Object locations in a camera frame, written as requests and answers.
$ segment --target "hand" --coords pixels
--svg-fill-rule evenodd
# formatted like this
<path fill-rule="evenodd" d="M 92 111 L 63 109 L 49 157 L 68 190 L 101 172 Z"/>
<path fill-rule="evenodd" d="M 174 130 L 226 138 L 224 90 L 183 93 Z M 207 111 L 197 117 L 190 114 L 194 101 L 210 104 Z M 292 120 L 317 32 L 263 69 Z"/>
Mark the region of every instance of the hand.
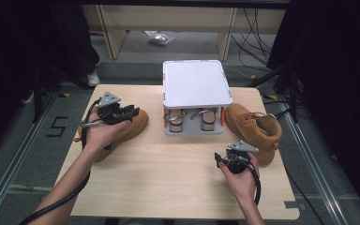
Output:
<path fill-rule="evenodd" d="M 248 155 L 250 157 L 250 163 L 253 164 L 254 168 L 256 169 L 256 173 L 259 175 L 259 161 L 252 154 L 248 153 Z M 233 174 L 223 163 L 219 163 L 219 167 L 224 173 L 224 176 L 227 179 L 227 183 L 230 186 L 232 195 L 236 198 L 237 201 L 254 200 L 256 184 L 250 170 L 245 169 L 239 174 Z"/>
<path fill-rule="evenodd" d="M 98 106 L 95 106 L 89 116 L 88 122 L 98 120 Z M 115 125 L 99 124 L 87 129 L 86 144 L 93 144 L 96 149 L 102 149 L 113 141 L 113 137 L 121 130 L 127 128 L 130 121 L 122 121 Z"/>

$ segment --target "tan leather boot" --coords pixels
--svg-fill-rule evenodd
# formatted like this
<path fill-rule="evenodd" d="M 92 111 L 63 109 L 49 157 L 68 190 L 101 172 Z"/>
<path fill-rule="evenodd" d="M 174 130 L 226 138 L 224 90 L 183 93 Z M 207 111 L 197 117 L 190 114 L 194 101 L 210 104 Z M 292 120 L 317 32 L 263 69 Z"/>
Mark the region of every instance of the tan leather boot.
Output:
<path fill-rule="evenodd" d="M 144 110 L 140 109 L 139 114 L 132 118 L 132 123 L 126 129 L 121 130 L 118 132 L 115 137 L 112 139 L 112 144 L 105 147 L 100 155 L 97 157 L 95 162 L 100 162 L 104 158 L 106 158 L 120 143 L 124 143 L 140 133 L 147 127 L 148 124 L 148 114 Z M 82 136 L 82 128 L 78 127 L 78 133 L 80 137 Z"/>
<path fill-rule="evenodd" d="M 279 147 L 282 128 L 273 114 L 250 112 L 234 103 L 226 108 L 224 120 L 227 127 L 241 140 L 259 149 L 252 153 L 261 166 L 270 164 Z"/>

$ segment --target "human arm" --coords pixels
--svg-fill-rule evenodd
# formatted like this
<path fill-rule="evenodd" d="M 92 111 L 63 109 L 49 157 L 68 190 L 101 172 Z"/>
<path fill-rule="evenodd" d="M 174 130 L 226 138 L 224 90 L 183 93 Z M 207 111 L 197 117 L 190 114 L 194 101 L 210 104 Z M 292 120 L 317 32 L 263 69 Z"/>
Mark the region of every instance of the human arm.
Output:
<path fill-rule="evenodd" d="M 259 175 L 258 160 L 252 154 L 249 154 L 249 157 L 250 163 L 253 164 L 256 173 Z M 218 165 L 227 179 L 232 195 L 244 214 L 246 223 L 264 224 L 262 215 L 254 202 L 256 184 L 251 171 L 246 169 L 239 174 L 233 174 L 223 163 L 220 162 Z"/>
<path fill-rule="evenodd" d="M 98 108 L 95 107 L 90 114 L 89 121 L 95 121 L 97 119 L 99 119 Z M 115 134 L 118 131 L 127 128 L 129 124 L 130 121 L 124 121 L 112 126 L 100 124 L 87 129 L 86 146 L 63 177 L 57 182 L 52 191 L 37 207 L 35 212 L 56 203 L 76 189 L 83 182 L 87 174 L 89 174 L 95 159 L 98 157 L 104 146 L 109 145 L 113 141 Z M 77 197 L 74 197 L 58 208 L 38 217 L 30 224 L 67 224 L 76 198 Z"/>

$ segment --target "aluminum rail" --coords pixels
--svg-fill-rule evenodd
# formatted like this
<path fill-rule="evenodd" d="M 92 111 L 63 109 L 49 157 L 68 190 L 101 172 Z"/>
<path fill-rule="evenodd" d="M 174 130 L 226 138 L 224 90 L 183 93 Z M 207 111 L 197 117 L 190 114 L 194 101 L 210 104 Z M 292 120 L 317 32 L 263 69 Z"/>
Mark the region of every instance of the aluminum rail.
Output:
<path fill-rule="evenodd" d="M 30 150 L 32 143 L 34 142 L 35 137 L 37 136 L 37 132 L 41 125 L 43 124 L 44 118 L 48 113 L 49 109 L 53 105 L 54 101 L 56 100 L 57 95 L 51 94 L 47 97 L 45 102 L 45 110 L 39 117 L 39 119 L 32 124 L 30 129 L 28 130 L 22 144 L 20 145 L 19 149 L 17 150 L 16 155 L 11 160 L 5 174 L 2 176 L 0 180 L 0 205 L 2 201 L 5 199 L 5 196 L 10 188 L 11 182 L 13 181 L 14 177 L 16 176 L 17 172 L 23 165 L 23 162 Z"/>
<path fill-rule="evenodd" d="M 278 96 L 279 101 L 285 101 L 285 97 Z M 279 107 L 285 111 L 288 109 L 287 104 L 281 103 Z M 348 219 L 344 215 L 338 200 L 336 199 L 335 194 L 330 188 L 323 171 L 321 170 L 317 160 L 314 157 L 311 149 L 308 146 L 308 143 L 297 123 L 294 123 L 291 115 L 289 113 L 285 114 L 286 121 L 288 122 L 289 127 L 291 128 L 292 135 L 294 136 L 297 145 L 299 146 L 300 152 L 307 164 L 308 170 L 311 173 L 311 176 L 317 186 L 317 189 L 320 191 L 322 200 L 326 205 L 326 208 L 334 222 L 334 224 L 349 224 Z"/>

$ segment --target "wooden table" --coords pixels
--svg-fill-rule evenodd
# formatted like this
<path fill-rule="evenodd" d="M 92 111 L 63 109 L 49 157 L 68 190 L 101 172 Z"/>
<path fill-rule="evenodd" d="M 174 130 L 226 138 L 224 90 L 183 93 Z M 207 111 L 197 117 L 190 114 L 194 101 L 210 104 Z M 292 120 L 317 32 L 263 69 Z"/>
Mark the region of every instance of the wooden table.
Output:
<path fill-rule="evenodd" d="M 149 124 L 142 134 L 122 143 L 93 166 L 89 183 L 80 193 L 72 216 L 243 218 L 214 160 L 215 152 L 224 156 L 227 144 L 239 141 L 227 127 L 220 135 L 168 136 L 163 128 L 162 86 L 102 84 L 96 87 L 89 106 L 106 91 L 119 96 L 121 106 L 134 104 L 144 109 L 149 115 Z M 234 103 L 265 113 L 257 89 L 231 88 L 231 92 Z M 72 143 L 58 178 L 81 150 L 80 142 Z M 298 208 L 285 206 L 285 202 L 295 203 L 295 198 L 279 151 L 269 166 L 260 169 L 260 174 L 262 217 L 297 219 Z"/>

